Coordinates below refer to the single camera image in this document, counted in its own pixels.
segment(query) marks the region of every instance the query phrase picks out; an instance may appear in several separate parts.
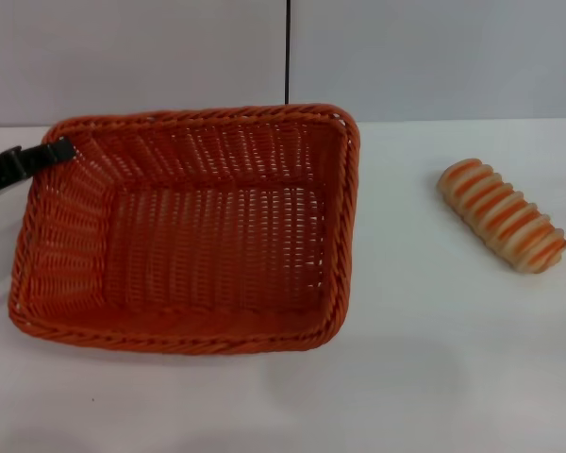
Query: woven wicker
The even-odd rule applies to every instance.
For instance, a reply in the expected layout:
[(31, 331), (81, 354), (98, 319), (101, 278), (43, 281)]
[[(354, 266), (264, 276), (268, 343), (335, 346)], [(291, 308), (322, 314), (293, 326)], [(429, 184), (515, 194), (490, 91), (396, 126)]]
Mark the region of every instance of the woven wicker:
[(9, 313), (133, 351), (306, 350), (348, 309), (357, 126), (326, 105), (84, 117), (34, 177)]

